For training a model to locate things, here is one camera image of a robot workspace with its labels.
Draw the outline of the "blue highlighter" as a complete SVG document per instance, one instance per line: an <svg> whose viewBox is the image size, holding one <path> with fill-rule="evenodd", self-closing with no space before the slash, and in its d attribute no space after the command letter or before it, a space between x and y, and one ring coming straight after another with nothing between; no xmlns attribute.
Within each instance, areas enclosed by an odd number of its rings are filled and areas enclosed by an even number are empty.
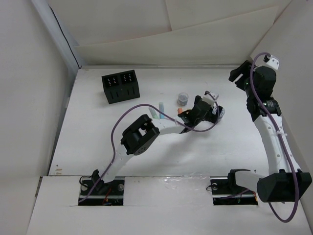
<svg viewBox="0 0 313 235"><path fill-rule="evenodd" d="M160 110L160 113L159 113L159 118L160 119L165 119L165 116L164 116L164 103L163 102L160 102L159 104L158 104L158 106L159 106L159 110Z"/></svg>

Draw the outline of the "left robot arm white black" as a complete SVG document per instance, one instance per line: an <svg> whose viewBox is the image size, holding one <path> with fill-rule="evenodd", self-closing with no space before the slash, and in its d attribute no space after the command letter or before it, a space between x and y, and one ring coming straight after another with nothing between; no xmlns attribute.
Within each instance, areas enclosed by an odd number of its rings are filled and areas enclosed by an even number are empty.
<svg viewBox="0 0 313 235"><path fill-rule="evenodd" d="M190 131L206 132L215 126L223 117L225 110L217 105L216 97L206 94L203 97L196 96L192 109L186 110L176 117L168 116L166 119L153 119L147 114L141 115L123 133L118 147L114 145L114 131L121 120L126 116L120 117L111 132L111 144L113 157L111 162L102 169L95 170L91 175L92 191L104 194L109 189L119 170L133 156L143 154L156 138L160 135L185 134ZM195 127L203 121L212 123L212 126L205 130L196 130Z"/></svg>

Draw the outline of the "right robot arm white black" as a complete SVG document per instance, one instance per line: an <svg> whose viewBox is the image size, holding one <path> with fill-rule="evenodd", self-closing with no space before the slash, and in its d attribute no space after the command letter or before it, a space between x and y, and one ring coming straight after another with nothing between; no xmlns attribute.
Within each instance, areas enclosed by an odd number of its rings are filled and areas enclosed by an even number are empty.
<svg viewBox="0 0 313 235"><path fill-rule="evenodd" d="M262 202L293 202L301 198L312 183L310 173L303 172L292 156L287 142L281 110L272 97L276 82L274 69L252 66L248 60L232 70L229 80L247 95L247 110L258 129L268 159L268 176L258 175L246 169L234 169L229 173L226 187L232 193L242 188L256 192Z"/></svg>

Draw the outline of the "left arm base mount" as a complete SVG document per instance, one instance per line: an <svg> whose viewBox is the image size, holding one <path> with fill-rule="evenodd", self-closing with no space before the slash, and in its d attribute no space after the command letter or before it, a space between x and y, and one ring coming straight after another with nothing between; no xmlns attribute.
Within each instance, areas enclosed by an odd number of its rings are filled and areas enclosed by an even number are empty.
<svg viewBox="0 0 313 235"><path fill-rule="evenodd" d="M80 200L88 195L93 182L90 177L82 176L79 179L79 183L79 206L123 206L125 178L118 177L114 179L112 182L105 184L104 188L100 191L94 189L90 196L83 202L80 202Z"/></svg>

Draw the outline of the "clear jar of paper clips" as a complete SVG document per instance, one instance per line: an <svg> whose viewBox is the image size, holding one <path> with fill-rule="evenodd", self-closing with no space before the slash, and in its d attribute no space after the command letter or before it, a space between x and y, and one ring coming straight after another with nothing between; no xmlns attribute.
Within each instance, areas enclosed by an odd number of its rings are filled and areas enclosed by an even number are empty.
<svg viewBox="0 0 313 235"><path fill-rule="evenodd" d="M178 94L177 104L179 106L186 106L188 103L189 95L185 92L181 92Z"/></svg>

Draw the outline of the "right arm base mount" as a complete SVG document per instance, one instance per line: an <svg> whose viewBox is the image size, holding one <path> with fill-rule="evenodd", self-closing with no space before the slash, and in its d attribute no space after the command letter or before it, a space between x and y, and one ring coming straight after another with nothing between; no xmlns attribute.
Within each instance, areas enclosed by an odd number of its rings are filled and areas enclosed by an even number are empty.
<svg viewBox="0 0 313 235"><path fill-rule="evenodd" d="M232 184L227 177L210 177L206 190L212 193L214 206L258 205L256 193Z"/></svg>

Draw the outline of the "blue-lidded clear jar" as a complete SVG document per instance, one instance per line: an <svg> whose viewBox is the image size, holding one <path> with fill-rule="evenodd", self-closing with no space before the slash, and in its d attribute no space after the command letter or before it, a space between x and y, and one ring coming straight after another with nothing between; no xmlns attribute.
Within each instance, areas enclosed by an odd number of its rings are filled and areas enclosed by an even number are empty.
<svg viewBox="0 0 313 235"><path fill-rule="evenodd" d="M225 109L222 106L215 105L213 108L212 114L214 115L215 122L219 122L225 114Z"/></svg>

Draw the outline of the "green highlighter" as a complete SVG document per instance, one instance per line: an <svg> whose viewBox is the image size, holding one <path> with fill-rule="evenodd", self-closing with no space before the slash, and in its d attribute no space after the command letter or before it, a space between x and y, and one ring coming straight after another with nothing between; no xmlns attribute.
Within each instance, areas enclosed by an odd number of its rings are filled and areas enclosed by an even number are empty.
<svg viewBox="0 0 313 235"><path fill-rule="evenodd" d="M157 114L157 112L155 111L154 108L149 107L149 111L150 111L153 119L159 119L159 115Z"/></svg>

